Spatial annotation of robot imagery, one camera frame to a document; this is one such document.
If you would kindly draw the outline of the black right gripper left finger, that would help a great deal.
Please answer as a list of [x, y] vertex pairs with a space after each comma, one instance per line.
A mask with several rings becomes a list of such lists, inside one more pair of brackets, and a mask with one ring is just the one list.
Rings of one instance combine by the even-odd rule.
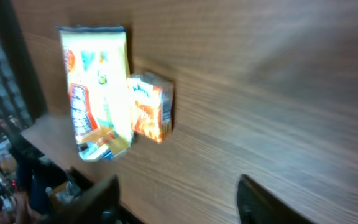
[[98, 182], [55, 215], [39, 220], [41, 224], [116, 223], [120, 199], [116, 175]]

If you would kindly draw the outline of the orange Kleenex tissue pack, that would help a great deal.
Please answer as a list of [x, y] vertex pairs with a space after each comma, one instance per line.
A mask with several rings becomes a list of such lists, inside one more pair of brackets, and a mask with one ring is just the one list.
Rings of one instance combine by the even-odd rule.
[[172, 131], [174, 83], [145, 72], [127, 78], [127, 86], [132, 130], [160, 144]]

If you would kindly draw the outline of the white blue wipes pack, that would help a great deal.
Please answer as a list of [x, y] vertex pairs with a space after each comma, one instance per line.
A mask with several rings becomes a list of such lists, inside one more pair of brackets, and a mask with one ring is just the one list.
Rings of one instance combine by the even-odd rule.
[[71, 120], [81, 159], [112, 159], [132, 146], [123, 26], [57, 26]]

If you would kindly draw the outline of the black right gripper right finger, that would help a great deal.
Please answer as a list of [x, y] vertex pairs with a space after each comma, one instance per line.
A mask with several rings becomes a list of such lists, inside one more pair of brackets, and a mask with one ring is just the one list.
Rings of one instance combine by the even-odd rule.
[[242, 224], [312, 224], [246, 174], [239, 177], [236, 194]]

